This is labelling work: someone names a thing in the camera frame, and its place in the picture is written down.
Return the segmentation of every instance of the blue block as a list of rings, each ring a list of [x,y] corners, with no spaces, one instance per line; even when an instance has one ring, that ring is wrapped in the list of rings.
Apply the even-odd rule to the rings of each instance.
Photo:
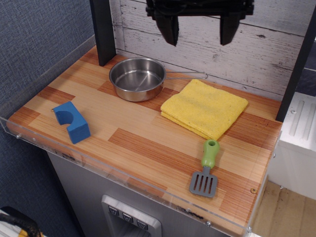
[[[70,124],[67,131],[73,144],[91,136],[88,123],[71,101],[57,106],[53,110],[60,125]]]

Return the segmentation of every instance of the countertop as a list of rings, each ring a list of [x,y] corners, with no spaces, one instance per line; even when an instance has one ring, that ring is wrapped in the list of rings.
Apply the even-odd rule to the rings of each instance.
[[[236,122],[220,137],[211,174],[218,177],[214,198],[189,191],[192,174],[202,171],[205,139],[160,115],[160,106],[188,79],[165,80],[163,91],[145,102],[119,98],[109,81],[117,55],[104,67],[92,48],[7,122],[46,150],[98,172],[215,228],[242,235],[265,179],[281,129],[280,102],[205,82],[248,100]],[[89,124],[91,137],[72,144],[53,108],[72,101]]]

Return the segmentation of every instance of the yellow towel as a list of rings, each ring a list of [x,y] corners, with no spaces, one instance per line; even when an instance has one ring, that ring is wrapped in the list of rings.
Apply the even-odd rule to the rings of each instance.
[[[161,106],[161,115],[205,139],[217,140],[248,101],[194,79]]]

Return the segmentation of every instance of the wooden floor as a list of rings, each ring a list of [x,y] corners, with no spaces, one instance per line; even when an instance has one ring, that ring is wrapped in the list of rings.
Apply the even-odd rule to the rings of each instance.
[[[261,237],[316,237],[316,200],[268,182],[252,230]]]

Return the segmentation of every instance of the stainless steel pan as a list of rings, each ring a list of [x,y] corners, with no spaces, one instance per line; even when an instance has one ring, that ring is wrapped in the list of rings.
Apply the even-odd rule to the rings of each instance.
[[[140,102],[156,97],[163,89],[168,73],[194,73],[203,74],[202,78],[183,79],[206,79],[206,73],[195,72],[166,72],[164,66],[150,58],[129,58],[115,64],[110,70],[110,81],[114,85],[117,95],[128,101]]]

